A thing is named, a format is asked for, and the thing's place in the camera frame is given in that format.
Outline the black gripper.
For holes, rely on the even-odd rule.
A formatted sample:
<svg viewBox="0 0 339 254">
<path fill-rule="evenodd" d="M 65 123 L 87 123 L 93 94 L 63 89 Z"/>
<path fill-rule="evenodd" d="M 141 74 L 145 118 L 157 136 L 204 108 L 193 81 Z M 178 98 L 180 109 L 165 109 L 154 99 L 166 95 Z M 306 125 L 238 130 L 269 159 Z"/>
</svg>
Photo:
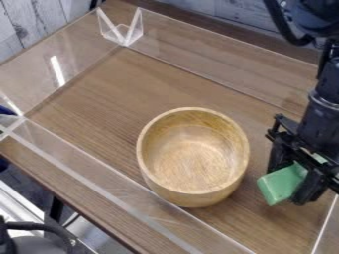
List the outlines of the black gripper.
<svg viewBox="0 0 339 254">
<path fill-rule="evenodd" d="M 265 138 L 270 141 L 266 171 L 290 166 L 293 160 L 306 170 L 292 203 L 314 202 L 326 190 L 339 193 L 339 101 L 312 90 L 301 120 L 276 114 Z"/>
</svg>

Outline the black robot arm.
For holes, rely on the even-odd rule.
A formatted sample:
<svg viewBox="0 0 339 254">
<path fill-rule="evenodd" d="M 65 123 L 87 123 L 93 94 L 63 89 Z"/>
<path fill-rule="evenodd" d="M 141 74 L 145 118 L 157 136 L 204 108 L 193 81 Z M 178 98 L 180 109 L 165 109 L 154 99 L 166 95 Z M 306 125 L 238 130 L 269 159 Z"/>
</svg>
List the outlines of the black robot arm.
<svg viewBox="0 0 339 254">
<path fill-rule="evenodd" d="M 298 122 L 273 116 L 266 172 L 256 180 L 268 205 L 304 205 L 326 191 L 339 193 L 339 0 L 294 0 L 289 8 L 276 0 L 262 3 L 288 42 L 325 40 L 304 115 Z"/>
</svg>

